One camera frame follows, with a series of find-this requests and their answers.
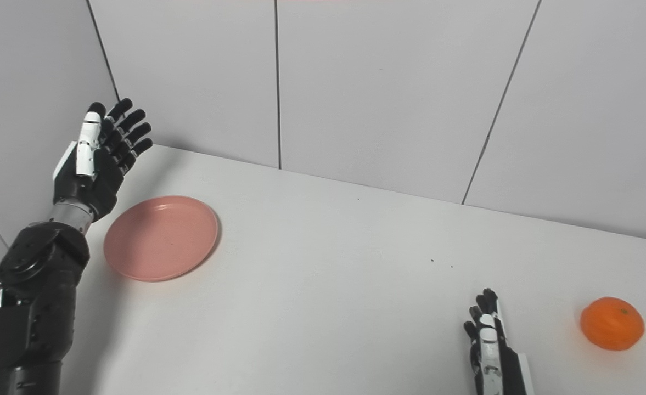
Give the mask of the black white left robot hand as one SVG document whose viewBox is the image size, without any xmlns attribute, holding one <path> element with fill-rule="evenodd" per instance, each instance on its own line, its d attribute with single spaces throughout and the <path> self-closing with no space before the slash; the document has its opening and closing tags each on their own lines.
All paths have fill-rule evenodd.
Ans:
<svg viewBox="0 0 646 395">
<path fill-rule="evenodd" d="M 107 110 L 89 106 L 76 142 L 70 143 L 53 174 L 52 203 L 78 202 L 94 222 L 114 209 L 117 194 L 138 157 L 154 142 L 145 111 L 123 98 Z"/>
</svg>

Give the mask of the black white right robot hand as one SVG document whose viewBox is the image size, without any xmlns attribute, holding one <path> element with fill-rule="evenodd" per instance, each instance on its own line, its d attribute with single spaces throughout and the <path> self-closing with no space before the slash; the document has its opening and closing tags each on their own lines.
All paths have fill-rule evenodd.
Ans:
<svg viewBox="0 0 646 395">
<path fill-rule="evenodd" d="M 510 345 L 505 334 L 498 295 L 486 288 L 470 307 L 463 328 L 470 338 L 470 364 L 477 394 L 534 394 L 524 353 Z"/>
</svg>

